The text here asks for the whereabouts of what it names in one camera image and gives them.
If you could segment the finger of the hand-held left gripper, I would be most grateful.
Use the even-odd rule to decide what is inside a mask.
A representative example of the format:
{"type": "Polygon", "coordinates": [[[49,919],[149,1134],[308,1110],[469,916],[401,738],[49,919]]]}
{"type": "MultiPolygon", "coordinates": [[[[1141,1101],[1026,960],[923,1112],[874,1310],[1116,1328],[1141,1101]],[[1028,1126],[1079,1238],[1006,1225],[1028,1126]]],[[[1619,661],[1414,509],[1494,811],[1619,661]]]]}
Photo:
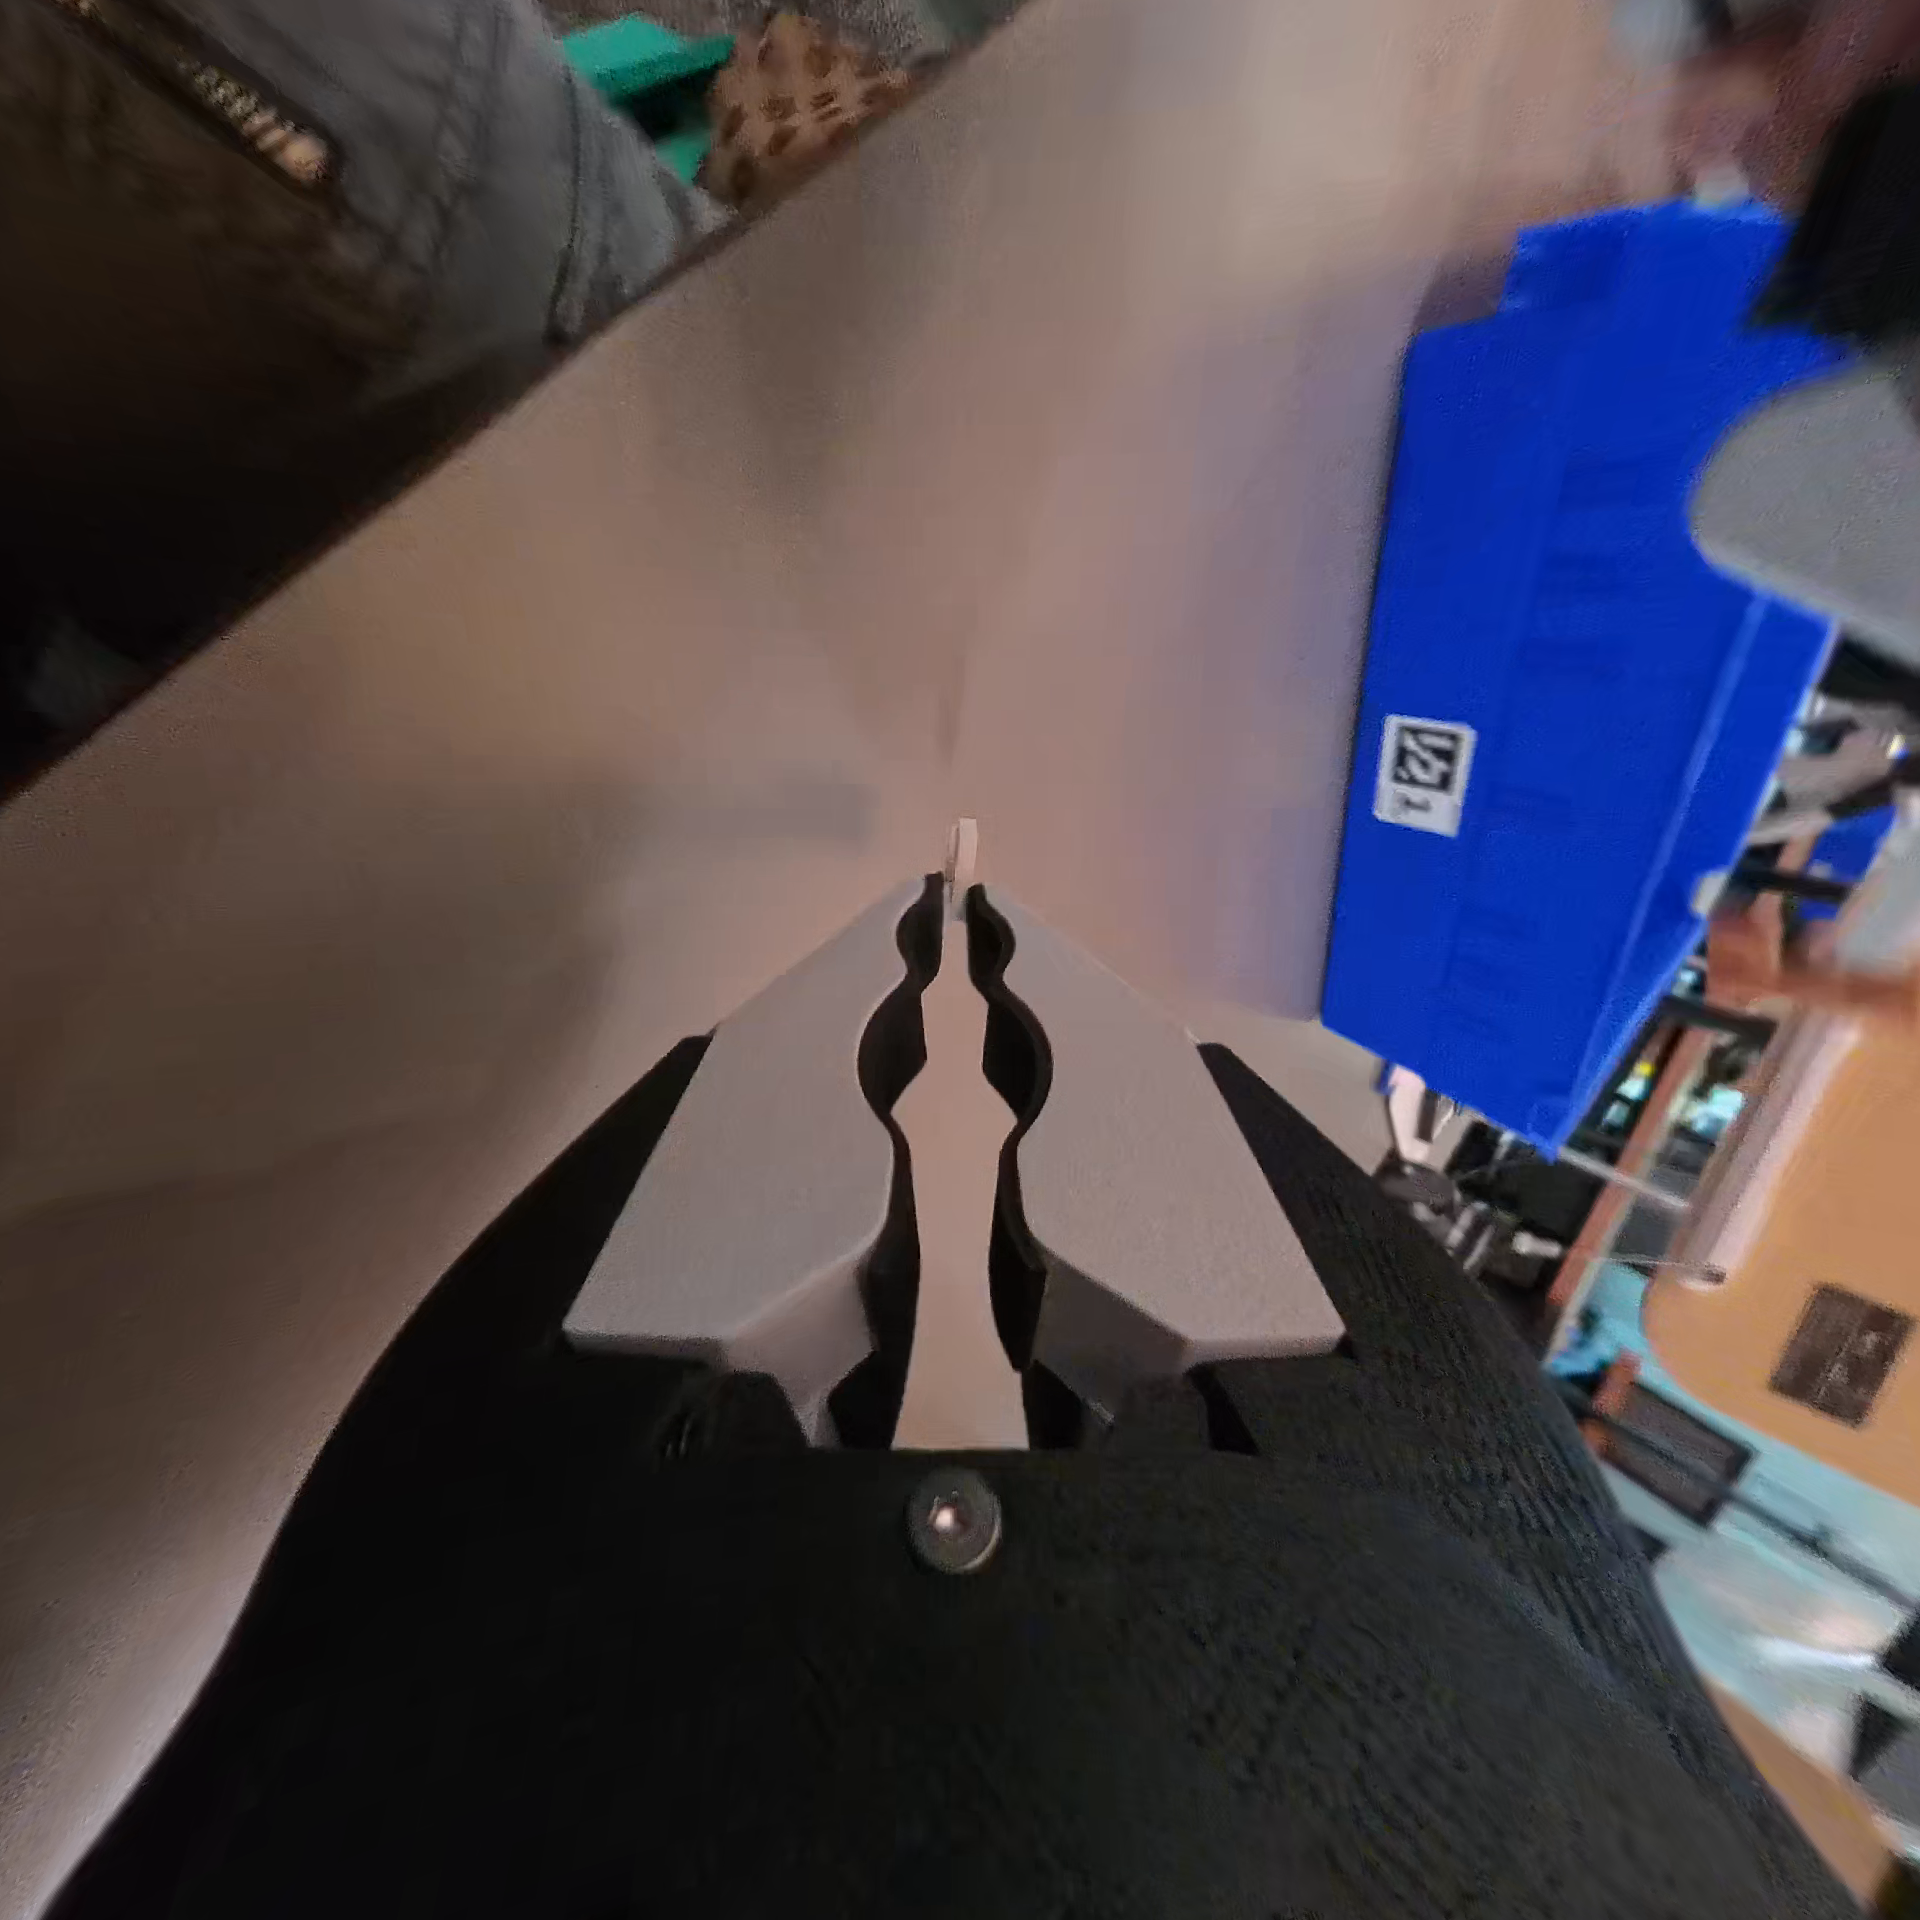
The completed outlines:
{"type": "Polygon", "coordinates": [[[1751,407],[1691,486],[1727,578],[1916,665],[1916,341],[1751,407]]]}

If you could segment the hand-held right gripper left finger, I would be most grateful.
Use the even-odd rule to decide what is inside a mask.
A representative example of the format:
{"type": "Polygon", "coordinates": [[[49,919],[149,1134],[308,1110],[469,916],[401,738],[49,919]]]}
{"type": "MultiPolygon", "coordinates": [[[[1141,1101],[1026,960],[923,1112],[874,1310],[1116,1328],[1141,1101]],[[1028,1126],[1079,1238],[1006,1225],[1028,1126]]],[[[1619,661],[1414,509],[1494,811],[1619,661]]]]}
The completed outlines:
{"type": "Polygon", "coordinates": [[[814,1445],[893,1445],[922,1294],[897,1101],[942,953],[944,881],[911,877],[709,1034],[565,1312],[577,1350],[770,1379],[814,1445]]]}

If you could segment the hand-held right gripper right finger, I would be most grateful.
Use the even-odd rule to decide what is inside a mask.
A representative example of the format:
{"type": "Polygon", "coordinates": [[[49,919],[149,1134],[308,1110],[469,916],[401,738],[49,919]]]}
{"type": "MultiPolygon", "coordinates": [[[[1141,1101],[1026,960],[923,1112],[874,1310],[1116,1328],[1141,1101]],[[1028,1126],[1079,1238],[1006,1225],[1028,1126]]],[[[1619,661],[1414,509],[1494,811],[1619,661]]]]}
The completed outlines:
{"type": "Polygon", "coordinates": [[[1336,1355],[1345,1321],[1203,1046],[1009,891],[968,891],[981,1069],[1009,1112],[989,1306],[1035,1448],[1144,1390],[1336,1355]]]}

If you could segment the blue plastic bin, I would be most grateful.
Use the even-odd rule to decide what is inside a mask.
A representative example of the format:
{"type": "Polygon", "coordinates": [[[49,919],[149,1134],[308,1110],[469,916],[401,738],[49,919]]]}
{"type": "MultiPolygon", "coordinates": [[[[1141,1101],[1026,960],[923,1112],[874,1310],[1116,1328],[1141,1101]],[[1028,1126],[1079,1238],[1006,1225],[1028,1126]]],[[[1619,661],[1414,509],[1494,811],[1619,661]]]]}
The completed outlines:
{"type": "Polygon", "coordinates": [[[1751,306],[1786,226],[1526,229],[1405,356],[1324,1023],[1555,1157],[1706,938],[1833,620],[1706,560],[1721,436],[1844,367],[1751,306]]]}

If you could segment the green plastic bin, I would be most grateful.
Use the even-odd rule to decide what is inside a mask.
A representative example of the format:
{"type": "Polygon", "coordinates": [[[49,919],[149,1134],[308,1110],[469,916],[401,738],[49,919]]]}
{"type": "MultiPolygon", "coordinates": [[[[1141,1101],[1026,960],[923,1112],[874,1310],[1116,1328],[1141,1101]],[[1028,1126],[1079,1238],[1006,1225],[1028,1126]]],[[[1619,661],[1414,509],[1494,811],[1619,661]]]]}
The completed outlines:
{"type": "Polygon", "coordinates": [[[678,180],[694,183],[713,146],[709,90],[730,62],[728,33],[694,38],[627,13],[565,33],[563,55],[678,180]]]}

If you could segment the leopard print cloth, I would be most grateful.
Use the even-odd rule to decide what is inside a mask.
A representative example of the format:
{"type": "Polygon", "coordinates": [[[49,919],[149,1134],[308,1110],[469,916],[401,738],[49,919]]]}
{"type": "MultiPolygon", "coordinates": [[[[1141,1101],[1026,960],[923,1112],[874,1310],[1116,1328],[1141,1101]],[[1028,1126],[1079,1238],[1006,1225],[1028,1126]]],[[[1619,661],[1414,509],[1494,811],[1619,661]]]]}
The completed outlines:
{"type": "Polygon", "coordinates": [[[863,42],[804,13],[770,13],[713,75],[709,151],[693,180],[736,213],[762,213],[896,115],[915,84],[915,70],[863,42]]]}

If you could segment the person's grey jeans leg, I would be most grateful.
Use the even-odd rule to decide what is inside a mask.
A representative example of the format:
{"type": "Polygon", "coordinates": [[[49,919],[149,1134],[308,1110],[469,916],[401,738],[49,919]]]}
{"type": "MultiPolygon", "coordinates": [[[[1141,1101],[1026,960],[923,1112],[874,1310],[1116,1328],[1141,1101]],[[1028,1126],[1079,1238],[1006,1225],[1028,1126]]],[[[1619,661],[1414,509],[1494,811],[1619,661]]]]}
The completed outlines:
{"type": "Polygon", "coordinates": [[[519,389],[728,216],[565,58],[533,3],[180,3],[382,394],[519,389]]]}

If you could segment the black wall plaque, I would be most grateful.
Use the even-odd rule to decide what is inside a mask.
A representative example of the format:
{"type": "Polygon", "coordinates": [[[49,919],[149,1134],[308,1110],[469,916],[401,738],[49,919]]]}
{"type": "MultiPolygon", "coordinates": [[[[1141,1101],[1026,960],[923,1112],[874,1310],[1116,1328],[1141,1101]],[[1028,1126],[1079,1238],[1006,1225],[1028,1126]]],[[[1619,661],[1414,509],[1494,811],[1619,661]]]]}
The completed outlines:
{"type": "Polygon", "coordinates": [[[1765,1386],[1838,1426],[1861,1431],[1912,1333],[1912,1312],[1849,1285],[1816,1282],[1765,1386]]]}

